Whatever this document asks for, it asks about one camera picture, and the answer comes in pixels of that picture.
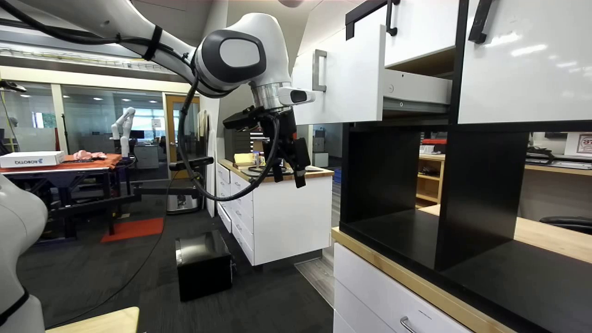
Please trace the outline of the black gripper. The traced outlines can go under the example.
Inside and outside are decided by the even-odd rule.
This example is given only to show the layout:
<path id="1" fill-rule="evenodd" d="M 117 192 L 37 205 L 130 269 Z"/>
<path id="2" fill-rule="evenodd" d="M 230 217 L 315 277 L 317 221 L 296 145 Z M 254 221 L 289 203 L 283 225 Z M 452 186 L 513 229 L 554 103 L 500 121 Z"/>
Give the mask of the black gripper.
<path id="1" fill-rule="evenodd" d="M 295 169 L 296 188 L 306 186 L 306 168 L 311 160 L 306 140 L 296 132 L 295 110 L 272 110 L 250 105 L 224 119 L 226 129 L 246 129 L 256 125 L 269 136 L 265 156 L 272 164 L 274 180 L 283 180 L 282 162 L 287 162 Z"/>

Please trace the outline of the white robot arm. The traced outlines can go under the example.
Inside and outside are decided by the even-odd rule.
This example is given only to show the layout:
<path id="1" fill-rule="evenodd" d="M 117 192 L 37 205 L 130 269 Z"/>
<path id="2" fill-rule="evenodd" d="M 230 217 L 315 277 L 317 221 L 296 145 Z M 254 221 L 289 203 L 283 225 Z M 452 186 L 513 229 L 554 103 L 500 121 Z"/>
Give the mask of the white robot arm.
<path id="1" fill-rule="evenodd" d="M 154 60 L 193 84 L 193 92 L 224 97 L 241 84 L 252 88 L 256 105 L 265 116 L 280 119 L 272 129 L 267 164 L 274 179 L 283 177 L 285 160 L 298 186 L 306 184 L 309 156 L 306 140 L 296 136 L 295 105 L 311 103 L 313 92 L 293 84 L 289 53 L 282 25 L 269 12 L 246 12 L 235 23 L 208 32 L 193 45 L 145 16 L 130 0 L 19 0 L 30 7 L 67 20 L 89 31 L 69 32 L 52 27 L 10 0 L 2 7 L 32 27 L 78 44 L 117 42 L 147 60 Z"/>

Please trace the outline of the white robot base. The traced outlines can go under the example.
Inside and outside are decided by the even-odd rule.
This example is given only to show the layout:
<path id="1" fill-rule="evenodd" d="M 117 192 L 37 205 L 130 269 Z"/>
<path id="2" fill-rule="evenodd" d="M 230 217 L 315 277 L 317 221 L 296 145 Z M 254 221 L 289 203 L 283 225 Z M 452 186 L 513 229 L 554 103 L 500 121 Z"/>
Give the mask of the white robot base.
<path id="1" fill-rule="evenodd" d="M 19 256 L 41 236 L 45 201 L 0 175 L 0 333 L 45 333 L 41 301 L 21 282 Z"/>

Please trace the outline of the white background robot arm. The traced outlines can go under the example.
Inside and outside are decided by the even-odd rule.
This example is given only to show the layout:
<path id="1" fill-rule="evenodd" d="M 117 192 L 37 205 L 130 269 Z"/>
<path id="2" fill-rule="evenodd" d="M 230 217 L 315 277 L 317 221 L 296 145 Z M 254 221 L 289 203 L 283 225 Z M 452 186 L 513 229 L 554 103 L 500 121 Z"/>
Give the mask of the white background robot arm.
<path id="1" fill-rule="evenodd" d="M 121 155 L 130 155 L 130 136 L 134 125 L 135 108 L 126 106 L 123 114 L 111 123 L 111 138 L 121 143 Z"/>

